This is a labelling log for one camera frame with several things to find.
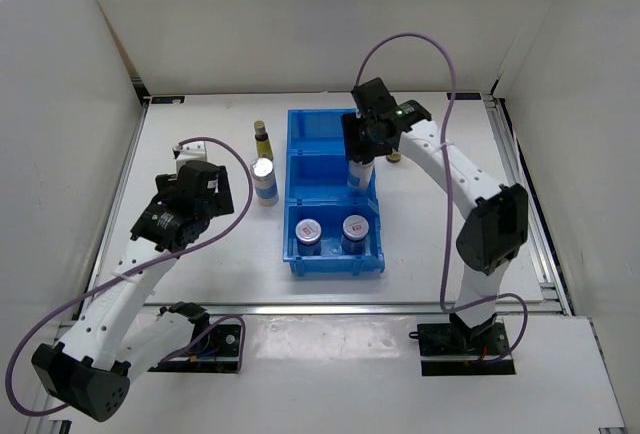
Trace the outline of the silver-lid shaker blue label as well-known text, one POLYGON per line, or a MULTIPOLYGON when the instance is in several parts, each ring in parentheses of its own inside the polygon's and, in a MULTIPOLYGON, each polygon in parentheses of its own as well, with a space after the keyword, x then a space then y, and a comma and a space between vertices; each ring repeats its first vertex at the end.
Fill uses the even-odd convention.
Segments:
POLYGON ((349 162, 347 186, 352 195, 363 195, 367 191, 374 173, 374 166, 373 160, 368 163, 349 162))

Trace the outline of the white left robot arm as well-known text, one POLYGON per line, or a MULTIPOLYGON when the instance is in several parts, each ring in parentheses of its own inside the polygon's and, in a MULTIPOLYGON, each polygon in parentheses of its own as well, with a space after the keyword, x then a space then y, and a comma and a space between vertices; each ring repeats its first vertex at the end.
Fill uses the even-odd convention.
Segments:
POLYGON ((110 280, 86 292, 89 306, 54 345, 41 344, 32 355, 45 391, 63 407, 105 422, 141 374, 208 346, 218 324, 194 303, 161 309, 156 320, 136 334, 129 329, 180 258, 231 231, 225 228, 201 238, 213 219, 234 211, 226 168, 206 157, 211 141, 198 136, 177 143, 176 171, 157 176, 157 192, 134 223, 110 280))

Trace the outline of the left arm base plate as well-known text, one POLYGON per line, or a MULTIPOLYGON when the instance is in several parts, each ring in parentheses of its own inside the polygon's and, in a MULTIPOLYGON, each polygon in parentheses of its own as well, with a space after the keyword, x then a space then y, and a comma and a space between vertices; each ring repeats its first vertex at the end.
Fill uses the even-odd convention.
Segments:
POLYGON ((160 362, 153 373, 239 374, 246 340, 243 317, 231 315, 211 321, 212 328, 188 351, 160 362))

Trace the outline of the white-lid spice jar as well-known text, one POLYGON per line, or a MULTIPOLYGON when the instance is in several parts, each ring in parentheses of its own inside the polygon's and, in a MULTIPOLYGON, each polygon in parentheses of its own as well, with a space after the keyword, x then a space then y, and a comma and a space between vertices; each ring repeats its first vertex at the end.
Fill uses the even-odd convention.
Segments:
POLYGON ((300 220, 295 227, 295 236, 300 256, 318 256, 321 253, 322 228, 317 220, 300 220))
POLYGON ((353 214, 346 217, 342 223, 342 250, 349 255, 363 254, 369 230, 369 222, 364 216, 353 214))

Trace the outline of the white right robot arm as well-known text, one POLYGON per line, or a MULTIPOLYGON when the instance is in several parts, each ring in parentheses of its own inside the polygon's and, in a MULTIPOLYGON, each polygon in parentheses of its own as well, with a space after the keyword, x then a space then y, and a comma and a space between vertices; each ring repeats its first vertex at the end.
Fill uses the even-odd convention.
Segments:
POLYGON ((518 183, 500 183, 442 141, 431 113, 415 100, 398 103, 381 79, 354 87, 351 95, 356 111, 341 119, 348 160, 369 164, 400 153, 451 196, 464 219, 446 248, 458 252, 464 264, 460 291, 448 313, 453 324, 449 341, 458 352, 470 354, 493 326, 502 280, 527 241, 528 194, 518 183))

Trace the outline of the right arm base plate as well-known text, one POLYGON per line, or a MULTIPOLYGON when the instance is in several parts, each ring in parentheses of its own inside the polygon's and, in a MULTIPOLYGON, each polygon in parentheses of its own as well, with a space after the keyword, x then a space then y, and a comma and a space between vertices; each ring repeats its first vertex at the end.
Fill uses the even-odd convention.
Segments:
POLYGON ((423 377, 516 374, 511 355, 502 358, 510 347, 502 322, 470 342, 449 323, 418 324, 408 336, 418 342, 423 377))

